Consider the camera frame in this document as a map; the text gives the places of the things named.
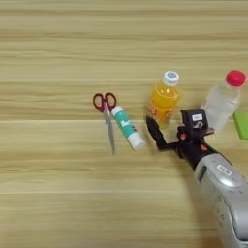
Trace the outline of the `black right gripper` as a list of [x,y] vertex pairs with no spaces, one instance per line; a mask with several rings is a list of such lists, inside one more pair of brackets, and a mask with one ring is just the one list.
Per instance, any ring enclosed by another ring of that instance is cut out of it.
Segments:
[[198,162],[207,155],[216,153],[216,150],[206,143],[206,134],[213,134],[214,130],[208,128],[187,130],[185,127],[177,128],[177,142],[166,143],[157,122],[150,116],[146,116],[146,125],[149,134],[155,140],[160,151],[174,150],[180,159],[185,159],[194,170]]

